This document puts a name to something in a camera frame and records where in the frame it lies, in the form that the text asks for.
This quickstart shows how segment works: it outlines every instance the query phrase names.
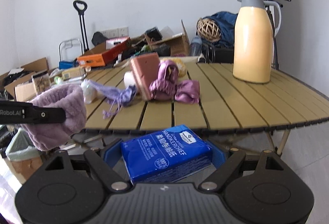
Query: jar of snacks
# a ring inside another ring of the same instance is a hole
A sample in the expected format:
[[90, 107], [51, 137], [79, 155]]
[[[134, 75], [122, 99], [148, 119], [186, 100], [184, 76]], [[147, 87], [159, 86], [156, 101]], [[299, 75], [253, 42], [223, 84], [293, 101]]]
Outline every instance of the jar of snacks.
[[50, 79], [47, 70], [32, 75], [32, 82], [37, 95], [50, 89]]

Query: blue tissue package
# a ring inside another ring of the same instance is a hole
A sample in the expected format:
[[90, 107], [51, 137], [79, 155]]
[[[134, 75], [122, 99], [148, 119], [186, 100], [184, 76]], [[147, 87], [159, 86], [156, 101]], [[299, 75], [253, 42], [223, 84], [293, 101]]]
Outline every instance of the blue tissue package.
[[212, 149], [185, 125], [121, 143], [132, 184], [177, 181], [211, 164]]

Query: white roll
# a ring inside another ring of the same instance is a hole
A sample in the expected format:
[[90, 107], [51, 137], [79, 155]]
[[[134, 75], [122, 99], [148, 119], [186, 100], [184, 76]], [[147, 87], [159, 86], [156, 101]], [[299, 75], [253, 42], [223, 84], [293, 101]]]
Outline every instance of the white roll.
[[133, 72], [131, 72], [131, 71], [130, 72], [126, 72], [124, 74], [124, 77], [123, 77], [123, 82], [124, 82], [125, 87], [135, 86], [136, 83], [135, 83]]

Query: jar lid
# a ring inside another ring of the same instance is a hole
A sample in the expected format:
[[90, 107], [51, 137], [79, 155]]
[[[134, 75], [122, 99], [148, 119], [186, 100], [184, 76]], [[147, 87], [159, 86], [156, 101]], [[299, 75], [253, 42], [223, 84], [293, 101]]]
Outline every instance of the jar lid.
[[34, 75], [32, 75], [32, 78], [38, 78], [38, 77], [43, 76], [45, 74], [48, 74], [48, 71], [47, 70], [44, 70], [44, 71], [35, 73]]

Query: yellow fluffy object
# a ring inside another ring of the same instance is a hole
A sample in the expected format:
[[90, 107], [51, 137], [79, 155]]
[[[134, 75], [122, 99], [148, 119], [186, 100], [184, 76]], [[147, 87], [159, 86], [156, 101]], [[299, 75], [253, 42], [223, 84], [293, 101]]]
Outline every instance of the yellow fluffy object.
[[178, 77], [182, 78], [187, 74], [186, 65], [180, 58], [165, 57], [165, 58], [161, 59], [161, 62], [164, 62], [166, 60], [171, 60], [176, 63], [176, 65], [178, 67]]

